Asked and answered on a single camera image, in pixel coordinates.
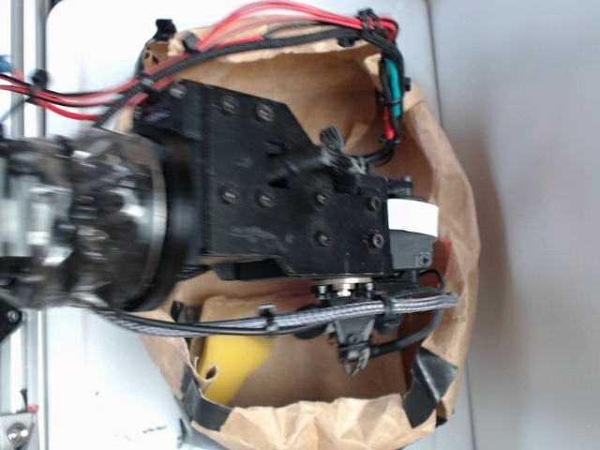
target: white surface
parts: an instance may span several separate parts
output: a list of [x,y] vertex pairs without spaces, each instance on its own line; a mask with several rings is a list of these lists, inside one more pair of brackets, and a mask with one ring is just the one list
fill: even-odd
[[[52,88],[113,86],[130,76],[142,45],[155,33],[156,18],[172,18],[185,29],[213,23],[241,3],[64,0],[52,12],[48,26]],[[365,5],[362,0],[309,3],[345,13]],[[427,102],[437,114],[425,3],[373,0],[368,4],[400,21],[407,69],[430,93]],[[49,113],[49,134],[72,134],[78,127]],[[48,323],[50,450],[175,448],[178,411],[138,337],[73,309],[51,311]],[[457,417],[442,433],[411,446],[412,450],[471,449],[465,395],[466,390]],[[440,436],[446,437],[443,442]]]
[[431,203],[407,199],[387,201],[387,223],[390,230],[438,237],[438,213],[438,207]]
[[476,446],[599,448],[600,2],[430,3],[483,238]]

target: red wire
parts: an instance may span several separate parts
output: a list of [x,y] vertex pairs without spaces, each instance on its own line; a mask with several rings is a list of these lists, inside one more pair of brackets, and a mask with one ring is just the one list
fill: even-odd
[[[204,40],[210,41],[214,38],[214,35],[217,35],[222,29],[228,27],[230,24],[237,22],[243,17],[249,15],[250,13],[261,12],[269,9],[286,9],[297,12],[306,13],[311,17],[312,20],[326,22],[341,26],[346,26],[354,29],[362,29],[363,21],[357,18],[340,16],[338,14],[334,14],[323,9],[319,9],[317,7],[310,7],[308,5],[303,5],[295,2],[279,0],[279,1],[262,1],[256,2],[244,7],[240,7],[235,12],[230,14],[227,18],[225,18],[221,23],[219,23],[205,38]],[[387,17],[381,18],[382,27],[389,31],[388,39],[393,41],[396,38],[396,34],[398,33],[398,29],[396,23]],[[375,22],[371,20],[371,26],[374,26]]]
[[99,118],[98,114],[80,114],[77,112],[63,110],[62,108],[43,100],[35,100],[35,103],[43,108],[46,108],[47,110],[52,111],[53,113],[60,114],[69,119],[95,121]]
[[[293,11],[296,15],[278,15],[271,16],[264,19],[259,19],[254,22],[242,23],[238,26],[235,26],[233,29],[227,30],[228,27],[232,25],[236,25],[238,21],[242,18],[258,13],[266,10],[273,9],[283,9],[288,11]],[[199,41],[198,49],[200,51],[206,51],[213,47],[222,47],[225,45],[233,45],[244,42],[252,42],[256,40],[263,39],[262,36],[254,35],[249,37],[239,38],[237,40],[226,41],[228,38],[231,38],[235,35],[238,35],[244,31],[247,31],[250,28],[260,26],[262,24],[270,24],[270,23],[281,23],[288,21],[302,21],[302,20],[310,20],[321,23],[329,23],[339,26],[344,26],[353,29],[362,29],[363,21],[354,17],[345,17],[332,12],[325,11],[323,9],[319,9],[317,7],[311,7],[308,5],[303,5],[300,3],[295,3],[287,0],[278,0],[278,1],[260,1],[253,4],[246,5],[244,7],[240,7],[232,14],[227,16],[222,22],[217,24],[213,30],[211,30],[208,35]],[[371,20],[371,26],[375,26],[376,23]],[[394,21],[387,17],[381,17],[381,26],[388,30],[388,39],[393,41],[396,38],[398,33],[398,27]],[[152,76],[158,73],[160,70],[167,68],[173,64],[176,64],[179,61],[188,58],[188,53],[183,53],[179,56],[175,56],[173,58],[169,58],[156,66],[146,70],[143,74],[146,76]],[[13,73],[17,76],[17,78],[9,77],[6,75],[0,74],[0,80],[7,81],[12,84],[12,86],[1,86],[0,89],[8,90],[11,92],[18,92],[24,95],[30,95],[32,93],[31,84],[25,82],[23,79],[23,75],[17,69],[13,69]],[[163,80],[159,80],[154,84],[154,88],[157,90],[164,89],[172,80],[172,77],[168,77]],[[122,92],[127,91],[135,86],[137,86],[141,82],[140,78],[133,78],[121,85],[115,86],[114,88],[107,89],[102,92],[91,93],[91,94],[82,94],[78,96],[65,96],[59,93],[50,93],[48,91],[36,91],[35,97],[37,99],[36,104],[43,106],[44,108],[48,108],[55,113],[59,113],[64,115],[65,117],[74,118],[77,120],[95,120],[97,118],[96,115],[93,114],[79,114],[75,112],[69,112],[58,108],[53,105],[53,102],[61,102],[65,103],[69,107],[90,107],[90,106],[105,106],[111,104],[109,99],[98,100],[99,98],[106,98],[112,95],[118,95]],[[147,98],[147,95],[144,93],[140,93],[135,96],[127,105],[128,106],[136,106]],[[385,124],[386,124],[386,136],[391,139],[394,137],[394,130],[391,125],[391,120],[389,116],[389,112],[386,110],[385,116]]]

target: yellow foam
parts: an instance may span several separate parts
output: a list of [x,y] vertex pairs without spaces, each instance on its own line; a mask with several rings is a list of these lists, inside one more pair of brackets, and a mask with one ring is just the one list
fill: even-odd
[[207,337],[198,373],[206,378],[208,369],[217,366],[218,376],[204,395],[216,403],[228,404],[246,378],[271,357],[273,342],[267,337]]

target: black clip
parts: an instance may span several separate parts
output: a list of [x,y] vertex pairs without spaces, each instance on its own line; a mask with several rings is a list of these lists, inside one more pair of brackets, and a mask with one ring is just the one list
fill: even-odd
[[362,36],[373,34],[381,38],[387,38],[387,31],[382,27],[382,20],[370,7],[358,11],[358,19],[363,23]]
[[184,49],[186,49],[186,52],[189,53],[198,52],[198,42],[200,42],[200,40],[192,32],[187,33],[187,36],[181,41],[181,43],[184,45]]
[[397,98],[395,100],[388,100],[382,94],[379,94],[379,102],[383,106],[388,106],[388,107],[391,108],[391,107],[396,106],[396,105],[401,105],[402,104],[402,98]]
[[378,318],[375,322],[375,328],[382,335],[389,335],[394,333],[400,325],[402,324],[402,316],[396,314],[394,312],[394,302],[387,297],[384,296],[381,299],[383,301],[383,315],[381,318]]
[[275,305],[260,305],[259,316],[263,317],[266,321],[264,331],[268,338],[274,338],[279,331],[279,325],[275,323]]

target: hex bolt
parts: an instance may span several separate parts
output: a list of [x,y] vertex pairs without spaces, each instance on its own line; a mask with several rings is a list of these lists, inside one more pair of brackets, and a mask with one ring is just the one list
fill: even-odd
[[380,232],[375,232],[370,239],[370,244],[375,248],[383,248],[385,245],[385,238]]
[[315,196],[315,200],[317,201],[317,204],[320,204],[321,206],[325,206],[329,199],[327,197],[327,194],[325,194],[324,192],[319,192]]
[[16,309],[11,309],[9,312],[7,312],[7,319],[10,323],[16,323],[20,318],[21,314],[19,314],[19,311]]
[[29,428],[17,422],[7,429],[7,441],[13,448],[21,448],[29,439]]
[[373,196],[368,199],[368,209],[371,211],[379,211],[379,208],[382,207],[382,201],[379,197]]
[[225,187],[221,191],[221,200],[226,204],[234,204],[240,198],[240,194],[233,187]]
[[420,251],[416,254],[416,265],[418,267],[427,267],[431,264],[431,253]]
[[317,244],[319,244],[322,247],[327,247],[330,244],[329,236],[324,232],[318,232],[315,236],[315,240],[317,241]]
[[259,116],[259,119],[264,122],[270,123],[275,119],[275,110],[273,110],[273,107],[267,105],[266,103],[259,103],[257,105],[256,114]]
[[275,197],[268,192],[264,192],[263,190],[259,190],[256,199],[259,205],[263,208],[272,208],[275,206]]
[[240,102],[232,96],[224,96],[221,100],[221,107],[225,113],[238,114],[240,112]]
[[171,97],[177,98],[178,100],[181,100],[183,97],[185,97],[187,92],[188,89],[180,82],[176,82],[169,88],[169,94]]

